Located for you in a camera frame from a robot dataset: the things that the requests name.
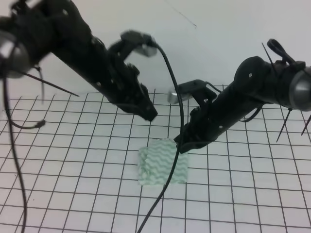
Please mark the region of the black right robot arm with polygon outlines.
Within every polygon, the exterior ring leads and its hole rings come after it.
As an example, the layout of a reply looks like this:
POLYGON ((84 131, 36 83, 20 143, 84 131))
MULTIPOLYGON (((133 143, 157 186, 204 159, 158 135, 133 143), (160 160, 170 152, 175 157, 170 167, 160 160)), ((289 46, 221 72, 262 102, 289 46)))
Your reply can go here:
POLYGON ((178 86, 183 100, 192 97, 199 105, 191 111, 190 121, 174 139, 180 153, 214 142, 265 104, 303 112, 311 110, 311 68, 305 62, 295 61, 275 39, 269 39, 267 46, 281 60, 266 62, 258 56, 247 58, 239 65, 233 82, 219 94, 202 80, 178 86))

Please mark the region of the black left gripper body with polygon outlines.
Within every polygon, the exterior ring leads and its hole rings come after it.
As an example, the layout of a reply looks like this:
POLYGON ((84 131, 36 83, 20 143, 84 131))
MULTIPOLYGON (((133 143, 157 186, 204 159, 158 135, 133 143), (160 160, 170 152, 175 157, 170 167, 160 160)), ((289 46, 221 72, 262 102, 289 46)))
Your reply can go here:
POLYGON ((109 102, 125 111, 126 94, 149 95, 148 89, 138 81, 138 68, 124 62, 127 57, 124 57, 123 47, 121 39, 107 49, 101 40, 93 37, 89 46, 89 81, 109 102))

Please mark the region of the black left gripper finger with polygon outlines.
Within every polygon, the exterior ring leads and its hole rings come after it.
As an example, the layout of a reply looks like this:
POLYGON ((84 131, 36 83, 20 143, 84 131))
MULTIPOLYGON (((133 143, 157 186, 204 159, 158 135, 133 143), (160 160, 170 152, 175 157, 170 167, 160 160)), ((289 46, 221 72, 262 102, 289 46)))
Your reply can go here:
POLYGON ((142 93, 125 95, 125 111, 146 121, 153 121, 158 114, 150 98, 142 93))

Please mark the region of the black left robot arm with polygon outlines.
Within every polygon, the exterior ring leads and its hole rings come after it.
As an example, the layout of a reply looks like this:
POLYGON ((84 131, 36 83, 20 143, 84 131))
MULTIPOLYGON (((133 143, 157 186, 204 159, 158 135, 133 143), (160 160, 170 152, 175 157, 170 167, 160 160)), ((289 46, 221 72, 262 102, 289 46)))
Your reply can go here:
POLYGON ((124 112, 147 121, 157 116, 139 70, 124 61, 131 52, 157 52, 149 34, 127 30, 106 48, 95 37, 70 0, 41 0, 29 7, 15 1, 9 17, 0 19, 0 78, 20 78, 52 53, 124 112))

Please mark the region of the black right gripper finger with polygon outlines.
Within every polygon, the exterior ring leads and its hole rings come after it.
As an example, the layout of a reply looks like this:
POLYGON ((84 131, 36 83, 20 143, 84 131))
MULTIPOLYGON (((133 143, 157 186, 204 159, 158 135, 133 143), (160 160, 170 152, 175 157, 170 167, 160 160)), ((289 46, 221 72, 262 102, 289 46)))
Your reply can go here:
POLYGON ((181 154, 186 153, 190 150, 196 150, 203 148, 207 145, 206 141, 197 141, 186 135, 178 135, 173 139, 176 143, 176 147, 179 148, 181 154))

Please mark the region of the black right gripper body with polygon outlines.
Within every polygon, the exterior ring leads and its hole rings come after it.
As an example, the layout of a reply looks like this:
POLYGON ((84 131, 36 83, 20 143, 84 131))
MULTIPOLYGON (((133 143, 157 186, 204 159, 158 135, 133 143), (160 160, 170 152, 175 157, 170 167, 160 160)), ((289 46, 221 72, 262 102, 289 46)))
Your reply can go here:
POLYGON ((229 86, 214 101, 192 113, 183 135, 209 144, 244 116, 245 95, 229 86))

